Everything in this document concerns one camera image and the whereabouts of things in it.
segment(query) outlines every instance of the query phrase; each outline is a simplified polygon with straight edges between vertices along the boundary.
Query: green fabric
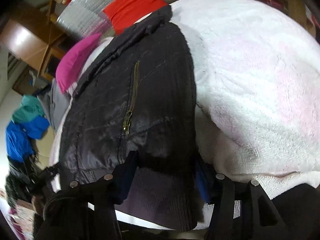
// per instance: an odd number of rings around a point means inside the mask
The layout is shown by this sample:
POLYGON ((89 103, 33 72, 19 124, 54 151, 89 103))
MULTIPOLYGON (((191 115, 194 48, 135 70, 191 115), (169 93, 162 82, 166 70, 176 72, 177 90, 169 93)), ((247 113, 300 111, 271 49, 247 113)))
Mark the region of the green fabric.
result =
POLYGON ((12 122, 30 122, 38 115, 44 116, 44 111, 38 98, 24 95, 20 107, 13 112, 12 122))

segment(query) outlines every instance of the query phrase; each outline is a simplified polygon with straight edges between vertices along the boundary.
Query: pink pillow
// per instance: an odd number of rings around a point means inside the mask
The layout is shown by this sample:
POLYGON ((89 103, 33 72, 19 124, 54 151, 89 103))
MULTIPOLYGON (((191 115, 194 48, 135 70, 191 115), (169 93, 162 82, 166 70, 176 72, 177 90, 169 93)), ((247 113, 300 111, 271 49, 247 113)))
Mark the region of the pink pillow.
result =
POLYGON ((62 58, 57 70, 56 80, 62 93, 75 82, 90 53, 97 46, 101 33, 96 33, 74 45, 62 58))

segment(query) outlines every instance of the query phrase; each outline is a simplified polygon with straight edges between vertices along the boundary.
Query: metal bolt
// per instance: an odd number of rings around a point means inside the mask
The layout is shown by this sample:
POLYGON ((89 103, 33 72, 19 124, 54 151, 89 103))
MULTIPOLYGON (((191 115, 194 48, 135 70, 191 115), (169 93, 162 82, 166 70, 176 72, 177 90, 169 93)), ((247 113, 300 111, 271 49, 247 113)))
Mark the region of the metal bolt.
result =
POLYGON ((72 181, 72 182, 70 182, 70 187, 76 187, 76 186, 78 186, 78 182, 77 181, 72 181))
POLYGON ((103 178, 105 180, 111 180, 111 179, 113 179, 113 175, 112 174, 106 174, 106 175, 103 176, 103 178))
POLYGON ((218 174, 216 175, 216 178, 223 180, 223 179, 225 178, 225 176, 224 176, 222 173, 218 173, 218 174))
POLYGON ((251 184, 257 187, 259 185, 259 181, 257 181, 256 179, 253 179, 251 180, 251 184))

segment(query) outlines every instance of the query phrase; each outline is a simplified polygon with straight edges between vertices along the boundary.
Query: zippered pocket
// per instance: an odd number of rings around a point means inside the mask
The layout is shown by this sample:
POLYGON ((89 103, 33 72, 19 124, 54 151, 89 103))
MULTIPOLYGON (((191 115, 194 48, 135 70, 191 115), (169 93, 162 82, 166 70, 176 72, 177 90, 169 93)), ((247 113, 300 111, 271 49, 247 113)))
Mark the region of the zippered pocket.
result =
POLYGON ((131 96, 131 102, 130 102, 130 107, 128 111, 125 113, 124 116, 124 121, 122 125, 122 129, 124 130, 125 138, 129 136, 130 133, 130 126, 131 126, 131 118, 132 118, 132 113, 134 109, 134 104, 136 102, 137 98, 137 92, 138 92, 138 81, 139 81, 139 63, 138 61, 133 69, 133 86, 132 86, 132 96, 131 96))

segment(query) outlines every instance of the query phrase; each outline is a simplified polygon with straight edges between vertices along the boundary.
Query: foil sheet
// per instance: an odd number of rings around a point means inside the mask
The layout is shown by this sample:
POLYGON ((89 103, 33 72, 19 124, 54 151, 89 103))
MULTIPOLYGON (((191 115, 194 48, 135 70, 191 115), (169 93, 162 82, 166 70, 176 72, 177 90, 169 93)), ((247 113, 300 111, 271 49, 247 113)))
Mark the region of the foil sheet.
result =
MULTIPOLYGON (((107 33, 112 24, 103 9, 113 0, 72 0, 57 20, 57 24, 77 39, 94 33, 107 33)), ((172 3, 177 0, 165 0, 172 3)))

